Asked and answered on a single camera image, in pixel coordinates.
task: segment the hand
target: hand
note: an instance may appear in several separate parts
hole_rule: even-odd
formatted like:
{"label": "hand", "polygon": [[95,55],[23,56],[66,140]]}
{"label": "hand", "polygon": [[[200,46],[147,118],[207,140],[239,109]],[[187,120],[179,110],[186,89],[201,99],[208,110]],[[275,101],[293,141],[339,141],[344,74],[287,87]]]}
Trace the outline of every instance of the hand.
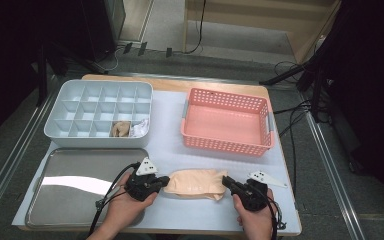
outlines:
{"label": "hand", "polygon": [[[269,188],[267,196],[274,200],[273,192]],[[272,215],[269,207],[265,207],[258,212],[246,210],[238,195],[233,194],[233,204],[239,213],[237,221],[244,228],[245,234],[249,240],[265,240],[271,239],[272,234]],[[271,203],[274,213],[276,214],[276,206]]]}
{"label": "hand", "polygon": [[[121,186],[120,190],[118,190],[114,196],[125,192],[122,185],[126,184],[130,175],[130,173],[124,174],[117,184],[118,186]],[[157,193],[154,192],[143,202],[133,199],[128,193],[114,198],[109,203],[104,222],[92,235],[89,236],[88,239],[113,239],[122,229],[129,226],[139,213],[152,205],[156,197]]]}

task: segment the pink basket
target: pink basket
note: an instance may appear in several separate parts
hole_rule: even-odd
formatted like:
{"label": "pink basket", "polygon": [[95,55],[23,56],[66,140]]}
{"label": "pink basket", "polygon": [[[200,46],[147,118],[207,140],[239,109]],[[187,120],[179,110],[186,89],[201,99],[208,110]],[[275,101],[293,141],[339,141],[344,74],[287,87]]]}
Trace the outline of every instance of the pink basket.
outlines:
{"label": "pink basket", "polygon": [[181,132],[188,147],[261,156],[274,145],[269,99],[192,88]]}

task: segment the peach cloth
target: peach cloth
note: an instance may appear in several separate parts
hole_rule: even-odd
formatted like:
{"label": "peach cloth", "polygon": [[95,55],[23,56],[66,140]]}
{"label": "peach cloth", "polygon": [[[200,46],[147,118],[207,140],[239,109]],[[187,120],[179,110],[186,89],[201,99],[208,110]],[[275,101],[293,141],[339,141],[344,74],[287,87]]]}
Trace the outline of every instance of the peach cloth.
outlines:
{"label": "peach cloth", "polygon": [[220,200],[226,187],[222,184],[227,171],[213,169],[180,170],[170,175],[170,182],[164,191],[185,198],[209,198]]}

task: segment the gray tray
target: gray tray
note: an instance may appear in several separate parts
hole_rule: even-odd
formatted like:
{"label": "gray tray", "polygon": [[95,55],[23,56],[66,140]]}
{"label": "gray tray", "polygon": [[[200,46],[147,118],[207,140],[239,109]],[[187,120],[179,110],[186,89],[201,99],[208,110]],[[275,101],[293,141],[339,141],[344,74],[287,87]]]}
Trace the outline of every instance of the gray tray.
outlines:
{"label": "gray tray", "polygon": [[95,201],[102,199],[121,170],[145,157],[148,153],[143,149],[54,150],[37,180],[26,225],[33,229],[89,228],[96,213]]}

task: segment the person's left hand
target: person's left hand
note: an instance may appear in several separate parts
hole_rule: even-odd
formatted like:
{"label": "person's left hand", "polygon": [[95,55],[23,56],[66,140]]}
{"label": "person's left hand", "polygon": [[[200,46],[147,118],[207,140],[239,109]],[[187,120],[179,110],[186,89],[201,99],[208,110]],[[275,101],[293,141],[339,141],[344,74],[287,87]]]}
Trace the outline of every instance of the person's left hand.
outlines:
{"label": "person's left hand", "polygon": [[[120,190],[113,196],[125,192],[124,185],[130,175],[130,173],[124,174],[117,184],[120,186]],[[152,205],[156,197],[157,193],[154,192],[143,202],[133,199],[128,193],[114,198],[109,203],[104,222],[88,239],[113,239],[117,233],[129,226],[139,213],[145,210],[146,207]]]}

